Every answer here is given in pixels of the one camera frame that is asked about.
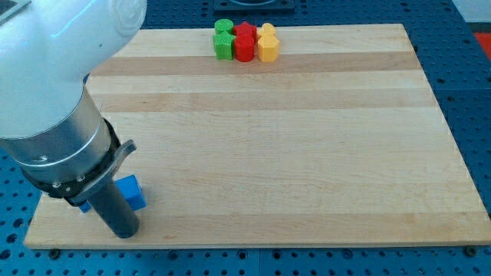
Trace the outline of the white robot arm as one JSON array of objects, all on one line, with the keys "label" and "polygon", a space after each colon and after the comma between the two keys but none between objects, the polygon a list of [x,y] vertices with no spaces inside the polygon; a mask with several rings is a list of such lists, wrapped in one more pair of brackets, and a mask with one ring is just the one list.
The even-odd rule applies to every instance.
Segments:
[{"label": "white robot arm", "polygon": [[38,189],[73,205],[118,140],[84,78],[140,30],[146,0],[1,3],[1,146]]}]

